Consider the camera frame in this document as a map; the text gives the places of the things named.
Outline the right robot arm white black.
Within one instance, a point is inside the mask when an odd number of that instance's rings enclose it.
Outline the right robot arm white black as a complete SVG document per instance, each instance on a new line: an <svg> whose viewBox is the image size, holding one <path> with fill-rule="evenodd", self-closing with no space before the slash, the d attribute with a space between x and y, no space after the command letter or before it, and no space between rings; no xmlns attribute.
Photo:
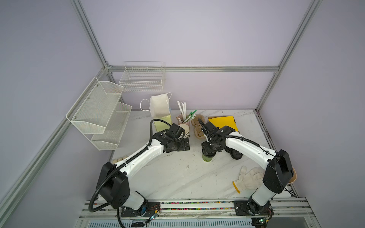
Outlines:
<svg viewBox="0 0 365 228"><path fill-rule="evenodd" d="M203 157L212 158L217 152L231 154L235 160L247 156L265 170L262 184L250 196L244 211L256 216L264 211L272 197L284 191L294 176L289 154L262 147L260 144L245 138L233 128L224 126L218 128L211 122L203 123L198 119L206 142L202 143Z"/></svg>

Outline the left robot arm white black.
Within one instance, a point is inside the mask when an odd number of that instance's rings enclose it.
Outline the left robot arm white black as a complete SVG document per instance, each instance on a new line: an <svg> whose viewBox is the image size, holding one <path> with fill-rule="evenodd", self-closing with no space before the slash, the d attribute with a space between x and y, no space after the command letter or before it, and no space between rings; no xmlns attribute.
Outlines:
<svg viewBox="0 0 365 228"><path fill-rule="evenodd" d="M186 131L174 123L168 126L168 129L157 133L153 133L150 127L146 145L122 161L103 165L96 191L88 206L90 212L106 206L113 209L127 207L134 211L146 209L147 200L138 192L131 192L129 180L154 158L163 153L176 152L183 146Z"/></svg>

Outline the green paper cup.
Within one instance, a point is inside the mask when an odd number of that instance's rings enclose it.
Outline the green paper cup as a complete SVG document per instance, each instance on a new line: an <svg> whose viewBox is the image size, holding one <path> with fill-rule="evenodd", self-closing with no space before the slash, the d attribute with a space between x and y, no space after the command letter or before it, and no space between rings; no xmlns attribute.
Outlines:
<svg viewBox="0 0 365 228"><path fill-rule="evenodd" d="M213 159L214 155L213 156L206 156L206 155L202 155L202 159L205 161L205 162L210 162L212 159Z"/></svg>

